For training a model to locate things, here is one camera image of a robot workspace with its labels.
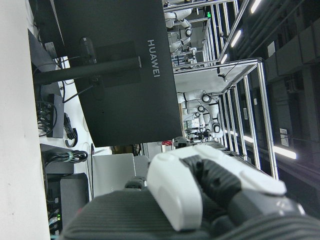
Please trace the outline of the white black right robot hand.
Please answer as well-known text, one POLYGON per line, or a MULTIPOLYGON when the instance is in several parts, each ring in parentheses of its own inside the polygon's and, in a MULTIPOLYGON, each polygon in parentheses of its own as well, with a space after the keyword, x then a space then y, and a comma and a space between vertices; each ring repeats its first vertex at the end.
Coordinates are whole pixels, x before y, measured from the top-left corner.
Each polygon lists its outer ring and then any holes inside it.
POLYGON ((208 145, 157 154, 146 187, 95 197, 62 240, 317 240, 286 185, 208 145))

